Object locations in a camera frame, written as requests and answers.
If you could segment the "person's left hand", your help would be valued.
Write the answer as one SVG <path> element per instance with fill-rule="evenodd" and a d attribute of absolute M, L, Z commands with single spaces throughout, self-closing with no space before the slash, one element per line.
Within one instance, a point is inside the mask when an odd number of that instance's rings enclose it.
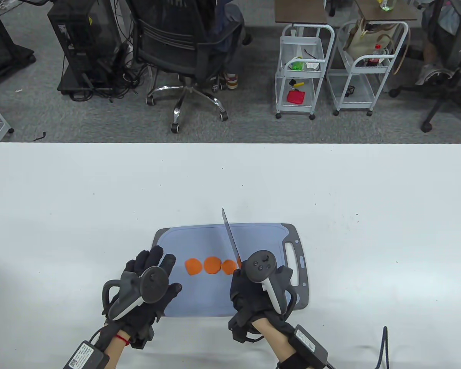
<path fill-rule="evenodd" d="M 156 245 L 129 260 L 120 278 L 105 282 L 102 314 L 129 336 L 132 348 L 143 349 L 153 339 L 152 325 L 182 291 L 181 284 L 169 283 L 175 264 L 176 257 Z"/>

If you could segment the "person's right hand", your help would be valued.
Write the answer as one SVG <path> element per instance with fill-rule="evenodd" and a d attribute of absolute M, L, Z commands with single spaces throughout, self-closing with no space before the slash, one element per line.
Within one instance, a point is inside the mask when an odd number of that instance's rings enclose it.
<path fill-rule="evenodd" d="M 261 318 L 268 319 L 272 327 L 286 337 L 291 337 L 294 327 L 286 322 L 283 315 L 276 313 L 269 294 L 262 289 L 262 285 L 250 281 L 245 271 L 246 264 L 247 261 L 243 261 L 241 269 L 234 271 L 229 291 L 230 300 L 236 310 L 228 325 L 232 338 L 239 343 L 258 341 L 248 338 L 247 334 L 259 334 L 252 323 Z"/>

